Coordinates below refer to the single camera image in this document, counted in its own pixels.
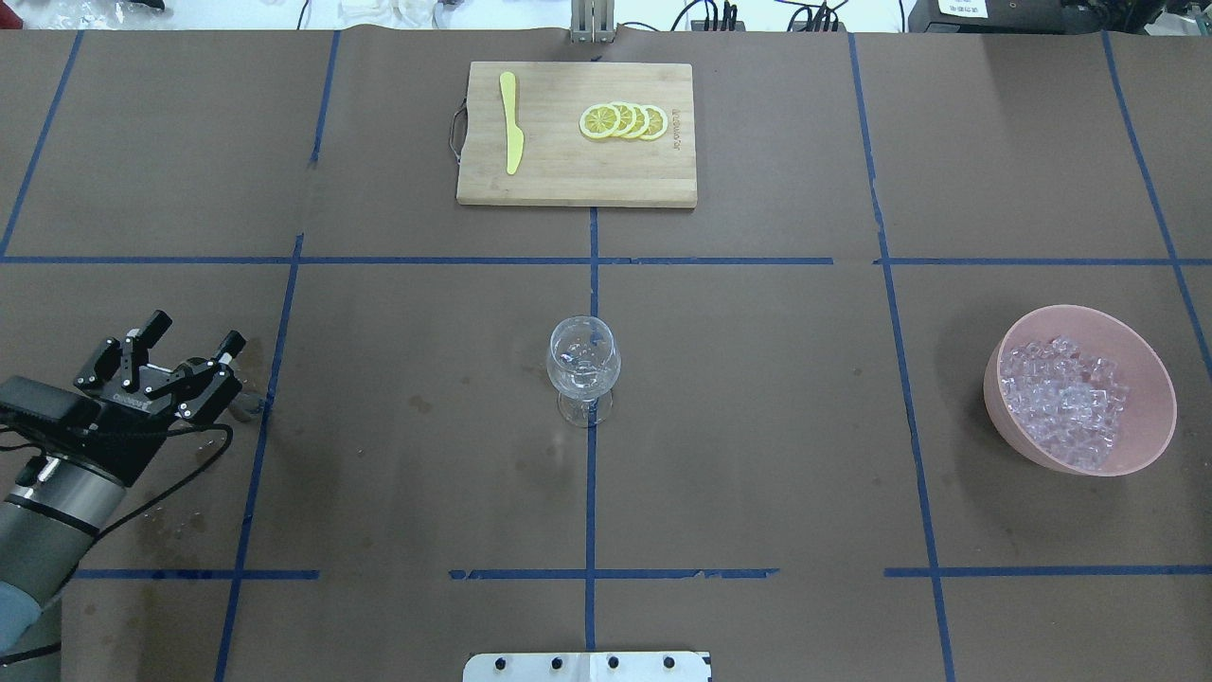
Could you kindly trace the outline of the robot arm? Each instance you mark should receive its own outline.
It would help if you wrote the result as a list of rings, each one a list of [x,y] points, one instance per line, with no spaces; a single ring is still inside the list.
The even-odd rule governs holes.
[[[32,457],[1,505],[2,678],[62,677],[62,597],[82,557],[122,525],[118,505],[168,440],[233,426],[222,415],[242,384],[233,361],[238,329],[215,353],[172,368],[149,361],[170,328],[152,313],[141,327],[108,337],[63,389],[8,377],[2,432]]]

